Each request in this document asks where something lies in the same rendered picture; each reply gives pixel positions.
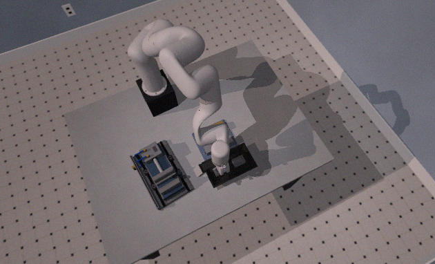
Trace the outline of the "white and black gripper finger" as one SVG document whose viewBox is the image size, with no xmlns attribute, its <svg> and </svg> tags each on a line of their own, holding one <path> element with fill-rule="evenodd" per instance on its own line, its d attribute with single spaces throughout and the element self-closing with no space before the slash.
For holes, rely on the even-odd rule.
<svg viewBox="0 0 435 264">
<path fill-rule="evenodd" d="M 224 174 L 222 176 L 220 175 L 220 177 L 224 177 L 226 180 L 229 179 L 229 177 L 227 176 L 227 172 L 224 172 Z"/>
</svg>

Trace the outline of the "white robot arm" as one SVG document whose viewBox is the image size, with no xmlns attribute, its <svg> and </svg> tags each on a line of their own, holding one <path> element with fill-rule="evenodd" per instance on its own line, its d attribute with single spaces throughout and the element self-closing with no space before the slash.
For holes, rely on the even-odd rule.
<svg viewBox="0 0 435 264">
<path fill-rule="evenodd" d="M 222 106 L 220 80 L 217 69 L 205 65 L 188 73 L 184 67 L 198 59 L 205 49 L 202 36 L 186 26 L 174 26 L 166 19 L 158 19 L 136 36 L 128 47 L 128 56 L 142 79 L 142 89 L 150 96 L 161 95 L 167 87 L 159 62 L 180 91 L 189 99 L 199 98 L 200 107 L 193 117 L 193 132 L 200 146 L 211 146 L 211 160 L 194 168 L 197 177 L 207 169 L 227 168 L 229 161 L 229 127 L 225 123 L 200 128 L 201 123 Z"/>
</svg>

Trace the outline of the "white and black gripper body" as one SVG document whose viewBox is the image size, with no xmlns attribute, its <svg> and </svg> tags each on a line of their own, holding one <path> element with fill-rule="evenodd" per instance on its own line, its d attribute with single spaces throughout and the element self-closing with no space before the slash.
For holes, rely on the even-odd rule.
<svg viewBox="0 0 435 264">
<path fill-rule="evenodd" d="M 230 167 L 229 167 L 229 163 L 227 163 L 227 168 L 224 167 L 218 167 L 216 166 L 217 170 L 219 171 L 220 175 L 222 176 L 224 174 L 224 172 L 230 172 Z"/>
</svg>

